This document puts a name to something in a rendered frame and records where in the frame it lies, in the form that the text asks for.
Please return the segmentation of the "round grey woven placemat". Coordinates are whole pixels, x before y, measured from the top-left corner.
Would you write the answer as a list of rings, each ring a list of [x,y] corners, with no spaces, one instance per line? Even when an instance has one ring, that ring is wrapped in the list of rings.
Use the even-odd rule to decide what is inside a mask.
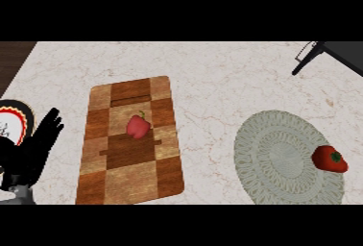
[[[323,134],[298,115],[261,111],[244,121],[235,140],[236,175],[258,205],[338,205],[344,175],[314,167],[312,154]]]

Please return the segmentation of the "brown checkered cutting board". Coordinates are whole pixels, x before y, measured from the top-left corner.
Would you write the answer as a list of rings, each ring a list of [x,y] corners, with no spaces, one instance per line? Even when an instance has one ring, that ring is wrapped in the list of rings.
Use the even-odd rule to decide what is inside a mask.
[[[140,111],[151,130],[133,138],[127,123]],[[95,86],[75,203],[136,204],[183,190],[170,79],[160,76]]]

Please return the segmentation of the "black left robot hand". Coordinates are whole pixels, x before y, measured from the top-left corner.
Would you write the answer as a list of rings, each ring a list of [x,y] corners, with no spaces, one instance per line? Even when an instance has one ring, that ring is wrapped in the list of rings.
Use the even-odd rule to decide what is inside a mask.
[[[52,108],[37,127],[34,135],[21,143],[0,136],[0,167],[5,169],[0,189],[8,191],[16,185],[33,187],[40,179],[49,153],[64,129],[59,110]]]

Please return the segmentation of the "decorated plate with dark rim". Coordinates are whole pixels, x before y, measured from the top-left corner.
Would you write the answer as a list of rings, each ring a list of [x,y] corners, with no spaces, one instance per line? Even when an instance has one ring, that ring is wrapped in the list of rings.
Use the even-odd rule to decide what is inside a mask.
[[[36,116],[33,109],[19,100],[0,100],[0,136],[15,145],[33,135]]]

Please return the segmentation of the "red bell pepper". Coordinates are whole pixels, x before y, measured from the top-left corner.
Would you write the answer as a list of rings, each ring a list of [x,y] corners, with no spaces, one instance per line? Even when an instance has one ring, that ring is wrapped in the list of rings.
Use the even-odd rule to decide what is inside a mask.
[[[133,138],[142,138],[151,130],[151,123],[145,119],[145,112],[140,111],[137,115],[134,115],[127,123],[127,134]]]

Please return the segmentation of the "red squash with green stem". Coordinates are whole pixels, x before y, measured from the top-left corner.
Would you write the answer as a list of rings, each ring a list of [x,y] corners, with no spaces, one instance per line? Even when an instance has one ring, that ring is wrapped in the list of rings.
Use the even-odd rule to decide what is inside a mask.
[[[344,173],[348,169],[343,154],[331,145],[322,145],[314,149],[312,162],[320,170]]]

